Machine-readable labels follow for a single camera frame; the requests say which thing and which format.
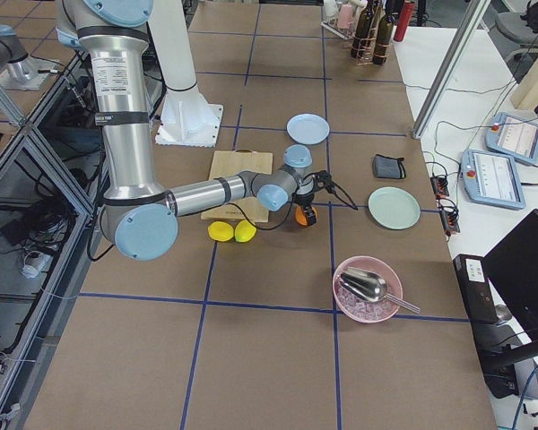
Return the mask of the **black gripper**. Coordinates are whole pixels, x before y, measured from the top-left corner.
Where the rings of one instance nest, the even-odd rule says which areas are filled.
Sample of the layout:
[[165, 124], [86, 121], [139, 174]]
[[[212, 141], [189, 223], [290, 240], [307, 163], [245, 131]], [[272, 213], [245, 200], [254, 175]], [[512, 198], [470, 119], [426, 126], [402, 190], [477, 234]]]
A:
[[314, 196], [314, 191], [309, 191], [307, 193], [296, 193], [294, 196], [294, 203], [303, 210], [303, 215], [307, 226], [313, 226], [317, 223], [317, 211], [312, 206]]

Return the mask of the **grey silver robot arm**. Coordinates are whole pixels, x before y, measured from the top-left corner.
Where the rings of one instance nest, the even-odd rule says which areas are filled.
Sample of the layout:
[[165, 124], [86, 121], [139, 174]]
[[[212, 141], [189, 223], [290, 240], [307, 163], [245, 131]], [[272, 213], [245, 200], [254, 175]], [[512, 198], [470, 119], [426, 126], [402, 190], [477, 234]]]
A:
[[0, 85], [7, 90], [40, 90], [47, 77], [13, 28], [0, 24]]
[[[272, 174], [234, 176], [169, 189], [154, 174], [153, 143], [212, 146], [222, 108], [197, 86], [187, 24], [179, 1], [60, 1], [57, 34], [87, 52], [98, 101], [96, 124], [108, 157], [110, 185], [100, 229], [127, 257], [148, 261], [165, 254], [178, 218], [247, 197], [266, 209], [294, 202], [308, 209], [317, 189], [307, 147], [296, 144]], [[157, 137], [151, 134], [143, 52], [153, 47], [166, 89]]]

